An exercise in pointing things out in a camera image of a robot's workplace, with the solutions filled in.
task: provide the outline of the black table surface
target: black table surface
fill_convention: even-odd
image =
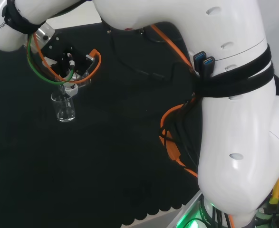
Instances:
[[[62,31],[83,53],[96,48],[103,57],[74,98],[71,123],[56,120],[55,88],[31,71],[25,49],[0,52],[0,228],[118,228],[186,204],[197,180],[169,160],[158,133],[163,114],[192,95],[187,69],[154,80],[117,61],[101,24]],[[113,35],[126,62],[170,77],[179,58],[167,45]]]

